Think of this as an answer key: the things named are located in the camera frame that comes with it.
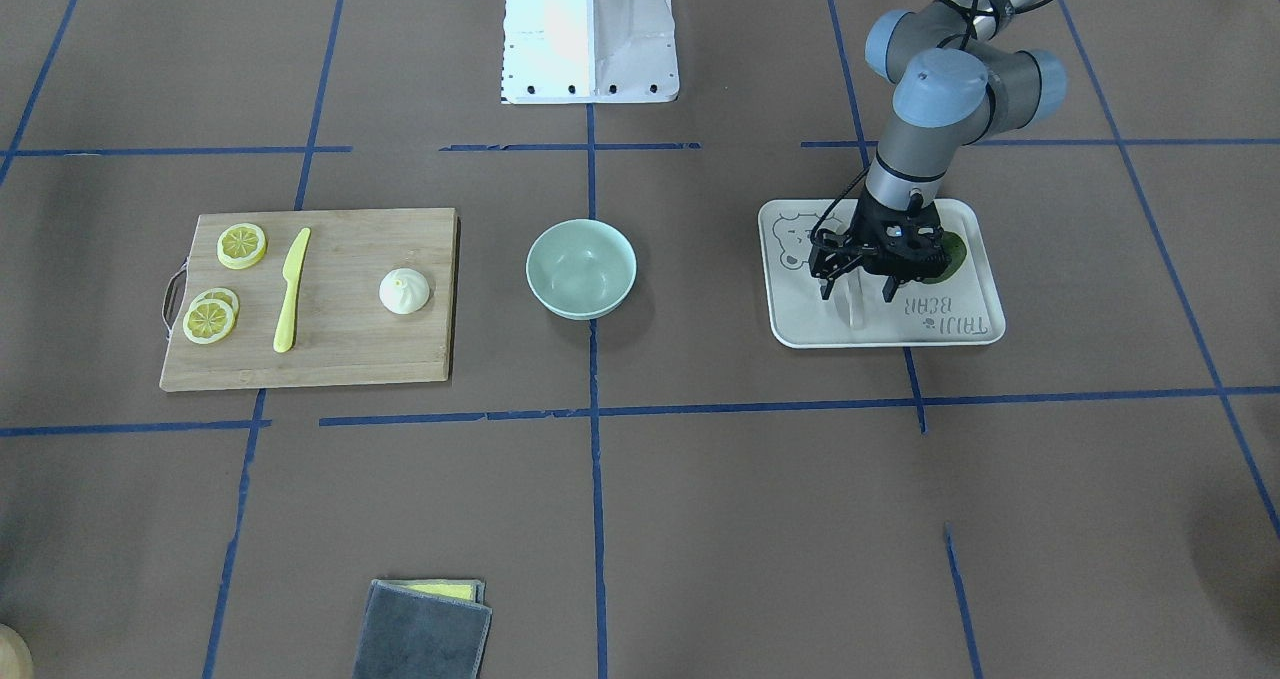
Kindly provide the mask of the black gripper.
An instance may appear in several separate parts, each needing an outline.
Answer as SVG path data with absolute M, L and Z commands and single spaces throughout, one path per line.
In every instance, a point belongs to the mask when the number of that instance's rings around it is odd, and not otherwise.
M 904 282 L 933 281 L 947 270 L 945 229 L 934 202 L 911 199 L 908 209 L 881 204 L 861 195 L 852 219 L 842 232 L 826 227 L 840 200 L 833 200 L 810 229 L 810 277 L 820 281 L 820 299 L 828 301 L 835 282 L 861 268 L 886 277 L 882 299 L 891 304 Z

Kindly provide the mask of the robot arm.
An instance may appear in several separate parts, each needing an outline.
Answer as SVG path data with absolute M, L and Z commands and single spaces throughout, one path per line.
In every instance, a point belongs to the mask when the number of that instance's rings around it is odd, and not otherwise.
M 893 300 L 908 283 L 936 284 L 963 264 L 957 234 L 934 201 L 963 146 L 1052 115 L 1068 91 L 1062 63 L 1047 51 L 992 45 L 1019 15 L 1055 0 L 932 0 L 891 12 L 872 27 L 867 64 L 893 86 L 892 111 L 873 158 L 851 182 L 847 227 L 820 217 L 809 231 L 809 272 L 820 297 L 852 272 L 884 278 Z

